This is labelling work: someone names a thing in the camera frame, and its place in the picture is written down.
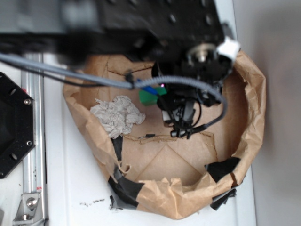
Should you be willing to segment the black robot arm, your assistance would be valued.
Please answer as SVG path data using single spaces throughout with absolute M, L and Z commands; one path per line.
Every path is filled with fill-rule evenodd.
M 213 0 L 3 0 L 0 60 L 14 67 L 65 75 L 92 86 L 138 88 L 156 96 L 171 136 L 204 131 L 224 118 L 225 78 L 239 52 Z M 152 77 L 125 81 L 80 75 L 23 57 L 55 53 L 66 65 L 89 55 L 152 61 Z

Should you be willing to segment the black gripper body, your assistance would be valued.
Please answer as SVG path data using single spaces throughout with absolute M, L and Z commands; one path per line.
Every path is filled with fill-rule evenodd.
M 180 62 L 154 64 L 153 78 L 173 75 L 203 83 L 203 86 L 161 83 L 166 94 L 159 95 L 157 105 L 162 111 L 165 126 L 173 127 L 171 137 L 190 138 L 225 117 L 228 105 L 222 97 L 223 82 L 231 73 L 239 51 L 240 44 L 236 40 L 225 39 L 218 46 L 205 43 L 192 48 Z M 222 113 L 199 126 L 199 121 L 193 120 L 195 104 L 199 107 L 222 104 Z

